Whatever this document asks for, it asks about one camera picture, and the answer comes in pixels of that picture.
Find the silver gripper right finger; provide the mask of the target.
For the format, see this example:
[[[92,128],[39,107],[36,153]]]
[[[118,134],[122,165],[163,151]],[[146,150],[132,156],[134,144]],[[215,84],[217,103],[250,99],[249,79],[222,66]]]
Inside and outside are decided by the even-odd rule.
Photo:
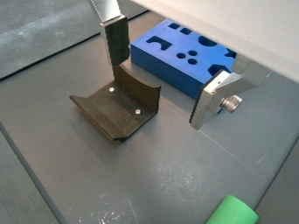
[[[219,71],[201,90],[191,112],[191,126],[198,130],[221,109],[233,113],[242,103],[239,94],[257,88],[270,73],[267,67],[238,55],[233,64],[233,73]]]

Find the black-padded gripper left finger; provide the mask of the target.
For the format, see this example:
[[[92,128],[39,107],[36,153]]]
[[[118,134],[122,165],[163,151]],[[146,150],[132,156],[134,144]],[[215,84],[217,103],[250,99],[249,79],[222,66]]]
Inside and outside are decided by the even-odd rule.
[[[120,12],[118,0],[88,0],[88,3],[99,19],[111,65],[119,66],[130,57],[127,17]]]

